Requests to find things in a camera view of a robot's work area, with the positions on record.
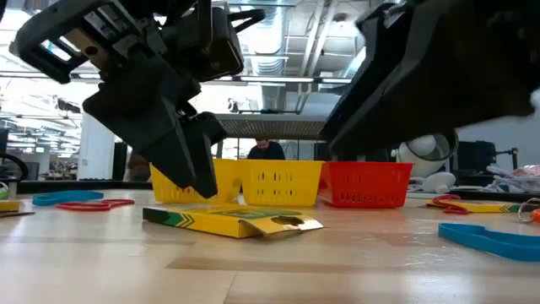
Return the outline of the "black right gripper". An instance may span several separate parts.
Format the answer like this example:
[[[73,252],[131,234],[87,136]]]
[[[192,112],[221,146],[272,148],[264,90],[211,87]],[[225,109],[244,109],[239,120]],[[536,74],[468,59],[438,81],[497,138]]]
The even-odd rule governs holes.
[[[385,3],[358,26],[367,58],[322,129],[333,151],[369,154],[535,111],[537,1]]]

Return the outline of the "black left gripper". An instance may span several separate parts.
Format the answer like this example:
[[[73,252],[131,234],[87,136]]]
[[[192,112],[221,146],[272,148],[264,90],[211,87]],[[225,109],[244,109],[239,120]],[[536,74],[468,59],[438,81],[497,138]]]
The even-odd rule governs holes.
[[[154,19],[167,8],[165,1],[58,1],[28,19],[9,50],[60,84],[94,65],[101,82],[84,111],[175,185],[211,198],[218,192],[211,147],[227,133],[213,113],[194,116],[187,103],[201,86],[171,58]]]

